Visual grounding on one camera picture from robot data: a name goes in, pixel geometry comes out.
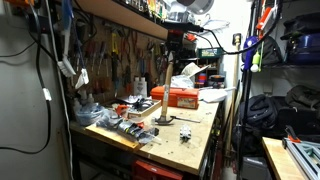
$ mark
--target hammer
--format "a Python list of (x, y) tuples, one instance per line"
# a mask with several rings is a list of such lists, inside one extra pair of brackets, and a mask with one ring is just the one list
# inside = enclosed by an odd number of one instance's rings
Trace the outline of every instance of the hammer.
[(172, 71), (173, 71), (173, 63), (169, 62), (169, 65), (167, 68), (166, 82), (164, 84), (161, 116), (160, 116), (160, 118), (155, 119), (155, 122), (157, 122), (158, 125), (172, 125), (169, 123), (173, 119), (167, 121), (167, 109), (168, 109), (168, 100), (169, 100), (169, 95), (170, 95), (170, 84), (171, 84)]

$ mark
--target wooden workbench top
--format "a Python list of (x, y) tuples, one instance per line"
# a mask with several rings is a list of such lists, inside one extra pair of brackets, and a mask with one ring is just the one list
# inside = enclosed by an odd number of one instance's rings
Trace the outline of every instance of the wooden workbench top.
[(264, 137), (263, 146), (277, 179), (305, 179), (295, 160), (292, 159), (289, 152), (282, 147), (281, 140)]
[[(121, 149), (132, 150), (134, 153), (155, 162), (199, 175), (218, 105), (219, 103), (199, 102), (197, 110), (168, 107), (168, 117), (177, 116), (201, 122), (173, 120), (171, 126), (154, 125), (159, 129), (157, 137), (161, 141), (150, 142), (141, 148), (137, 143), (130, 142), (115, 132), (108, 132), (95, 127), (95, 125), (79, 129), (75, 124), (71, 124), (70, 128)], [(159, 118), (160, 114), (161, 108), (146, 116), (144, 118), (145, 125), (150, 126), (152, 117)], [(183, 124), (187, 124), (191, 128), (191, 139), (186, 143), (180, 141), (180, 128)]]
[[(173, 120), (174, 125), (172, 126), (156, 125), (159, 128), (158, 137), (161, 138), (161, 143), (148, 143), (137, 154), (175, 169), (198, 175), (218, 105), (218, 103), (199, 102), (197, 110), (169, 107), (168, 116), (199, 120), (201, 123)], [(150, 123), (152, 117), (160, 117), (160, 114), (161, 108), (147, 116), (145, 122)], [(191, 139), (187, 143), (180, 141), (180, 128), (183, 124), (191, 128)]]

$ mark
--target box lid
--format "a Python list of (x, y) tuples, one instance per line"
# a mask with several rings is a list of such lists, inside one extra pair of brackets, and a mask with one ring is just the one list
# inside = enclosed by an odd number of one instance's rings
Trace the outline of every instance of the box lid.
[[(151, 90), (151, 96), (163, 96), (164, 86), (158, 86)], [(199, 89), (170, 88), (170, 95), (198, 97)]]

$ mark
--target red container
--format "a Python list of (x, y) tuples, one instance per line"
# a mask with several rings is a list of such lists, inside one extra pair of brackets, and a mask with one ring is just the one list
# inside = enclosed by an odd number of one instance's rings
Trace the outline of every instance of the red container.
[[(153, 88), (151, 90), (152, 99), (163, 100), (163, 92), (163, 86)], [(199, 89), (170, 88), (168, 106), (197, 109), (198, 96)]]
[(182, 180), (183, 178), (181, 173), (140, 160), (133, 164), (132, 171), (133, 180)]

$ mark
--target white wall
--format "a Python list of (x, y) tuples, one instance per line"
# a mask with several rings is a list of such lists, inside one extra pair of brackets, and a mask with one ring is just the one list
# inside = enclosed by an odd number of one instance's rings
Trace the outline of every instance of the white wall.
[[(250, 16), (251, 2), (246, 0), (215, 0), (212, 9), (209, 11), (211, 19), (225, 20), (230, 22), (228, 28), (224, 28), (216, 31), (217, 38), (222, 45), (222, 47), (228, 51), (236, 51), (235, 46), (232, 45), (233, 34), (241, 33), (241, 48), (243, 47), (243, 42), (248, 30), (249, 16)], [(218, 47), (217, 42), (211, 34), (205, 36), (208, 38), (214, 47)], [(209, 48), (210, 45), (207, 41), (199, 38), (197, 43), (197, 48)], [(234, 79), (234, 65), (235, 65), (235, 55), (224, 55), (222, 60), (223, 71), (226, 73), (226, 87), (233, 87)], [(241, 73), (238, 73), (236, 79), (241, 79)], [(226, 113), (229, 110), (231, 104), (232, 93), (228, 93)]]
[[(14, 54), (32, 40), (26, 29), (13, 28), (6, 21), (3, 1), (0, 2), (0, 56)], [(35, 68), (36, 46), (20, 56), (0, 57), (0, 146), (26, 151), (43, 147), (47, 134), (45, 99)], [(3, 180), (60, 180), (62, 169), (56, 129), (64, 122), (55, 66), (41, 55), (44, 82), (53, 100), (52, 132), (48, 147), (37, 155), (0, 150), (0, 174)]]

